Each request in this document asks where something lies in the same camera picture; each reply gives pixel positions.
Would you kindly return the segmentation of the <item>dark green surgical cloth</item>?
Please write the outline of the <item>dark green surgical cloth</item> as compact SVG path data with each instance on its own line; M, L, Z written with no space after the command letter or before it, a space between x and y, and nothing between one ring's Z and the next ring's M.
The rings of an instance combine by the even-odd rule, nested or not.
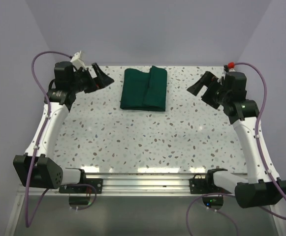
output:
M120 101L123 110L166 111L167 71L152 66L149 72L128 68Z

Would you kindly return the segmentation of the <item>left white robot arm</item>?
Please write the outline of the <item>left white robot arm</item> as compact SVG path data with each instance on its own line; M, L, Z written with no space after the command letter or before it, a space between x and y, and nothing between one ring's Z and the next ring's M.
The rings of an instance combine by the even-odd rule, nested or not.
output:
M85 172L60 167L54 160L56 141L64 120L80 92L92 93L111 85L114 80L97 63L92 64L96 76L81 63L61 61L55 64L54 79L44 100L43 114L34 138L23 155L15 156L13 166L24 187L57 189L70 185L76 193L87 189Z

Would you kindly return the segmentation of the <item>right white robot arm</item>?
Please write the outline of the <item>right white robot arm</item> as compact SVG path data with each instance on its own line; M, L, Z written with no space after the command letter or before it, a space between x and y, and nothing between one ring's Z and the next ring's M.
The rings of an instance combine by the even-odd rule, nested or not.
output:
M247 179L235 176L224 168L208 170L205 189L216 193L224 189L234 194L242 208L275 205L286 194L286 180L276 171L257 122L259 109L255 101L246 98L247 78L242 72L227 72L219 79L206 71L187 91L196 96L203 87L201 99L214 109L223 107L234 128L247 165Z

